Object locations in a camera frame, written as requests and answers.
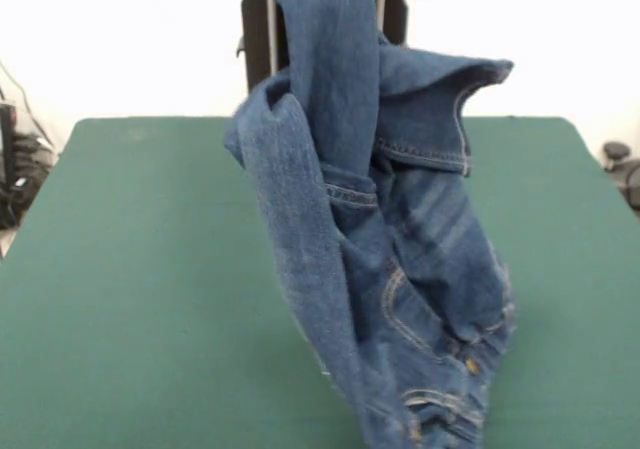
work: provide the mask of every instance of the jeans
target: jeans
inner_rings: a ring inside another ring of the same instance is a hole
[[[373,448],[477,448],[514,327],[463,187],[464,102],[512,64],[390,45],[375,0],[277,0],[290,66],[238,109],[285,297]]]

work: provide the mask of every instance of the white background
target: white background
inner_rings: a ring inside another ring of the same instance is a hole
[[[596,157],[611,139],[640,153],[640,0],[410,6],[411,46],[516,62],[466,114],[559,115]],[[0,22],[0,59],[60,146],[84,117],[229,115],[245,96],[240,0],[0,0]]]

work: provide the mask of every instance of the black cable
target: black cable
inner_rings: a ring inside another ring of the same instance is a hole
[[[9,80],[20,90],[20,92],[22,93],[22,99],[24,101],[24,108],[27,110],[27,113],[29,114],[29,117],[31,117],[31,120],[33,121],[33,124],[36,126],[36,129],[38,129],[38,131],[40,132],[40,134],[42,135],[42,137],[44,137],[44,139],[49,143],[49,145],[53,148],[55,147],[55,145],[53,144],[53,141],[49,138],[49,135],[46,133],[46,131],[42,128],[42,126],[40,125],[40,123],[38,122],[38,120],[35,118],[35,116],[33,115],[33,112],[31,111],[31,106],[29,106],[29,99],[27,99],[27,92],[24,90],[24,87],[22,87],[20,85],[20,83],[18,83],[18,81],[16,81],[13,76],[11,75],[11,73],[7,70],[7,68],[5,67],[5,65],[2,63],[2,60],[0,60],[0,69],[2,69],[2,71],[7,75],[7,77],[9,78]]]

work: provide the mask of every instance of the stitching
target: stitching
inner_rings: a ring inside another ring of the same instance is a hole
[[[338,192],[342,192],[342,193],[345,193],[345,194],[349,194],[349,195],[352,195],[352,196],[362,197],[362,198],[366,198],[367,200],[372,200],[372,201],[376,199],[376,195],[375,194],[369,194],[367,192],[354,191],[353,189],[346,189],[344,187],[336,186],[335,184],[330,184],[328,182],[326,182],[325,185],[329,189],[332,189],[332,190],[338,191]]]
[[[329,183],[321,183],[327,191],[330,199],[344,202],[355,207],[378,207],[378,197],[376,194],[358,192]]]
[[[396,299],[398,288],[405,280],[406,275],[402,268],[396,268],[396,270],[391,274],[389,282],[387,283],[382,295],[382,313],[387,321],[389,321],[389,323],[394,326],[400,334],[413,343],[413,345],[415,345],[421,352],[433,357],[438,362],[442,362],[443,358],[437,357],[433,352],[433,349],[422,338],[414,334],[414,332],[404,324],[393,311],[393,302]]]
[[[453,103],[453,120],[456,122],[456,129],[458,130],[458,135],[460,136],[460,143],[462,144],[462,147],[461,147],[462,154],[466,154],[467,152],[467,138],[465,137],[464,129],[462,129],[462,123],[460,122],[458,110],[462,111],[462,108],[460,107],[462,99],[470,96],[473,91],[475,91],[476,89],[479,89],[483,85],[484,83],[477,83],[477,84],[472,84],[466,89],[463,89],[456,96],[456,100]],[[463,164],[464,164],[463,174],[466,175],[469,172],[469,166],[464,157],[463,157]]]
[[[502,326],[504,325],[504,319],[501,319],[500,322],[498,322],[497,324],[494,324],[493,326],[489,326],[489,327],[485,327],[484,328],[484,333],[485,334],[493,334],[494,332],[496,332],[498,329],[500,329]]]
[[[348,204],[350,206],[355,206],[355,207],[378,207],[377,204],[371,204],[369,202],[356,202],[356,201],[351,201],[349,199],[344,199],[341,198],[339,196],[335,196],[333,194],[329,194],[329,199],[336,201],[336,202],[342,202],[344,204]]]
[[[413,405],[423,404],[436,404],[451,410],[456,415],[467,419],[472,424],[482,427],[483,417],[479,411],[468,409],[464,400],[460,396],[454,396],[452,394],[445,394],[442,392],[430,390],[430,389],[410,389],[402,395],[405,400],[405,406],[410,407]]]
[[[478,344],[479,342],[482,341],[482,334],[478,334],[475,339],[473,339],[472,341],[469,342],[470,346],[474,346],[476,344]]]
[[[467,159],[466,157],[460,157],[458,154],[453,152],[438,152],[431,150],[418,152],[413,148],[400,146],[398,144],[388,142],[380,137],[376,140],[376,146],[380,149],[391,152],[392,154],[397,154],[400,156],[410,156],[415,159],[422,159],[425,161],[464,163]]]

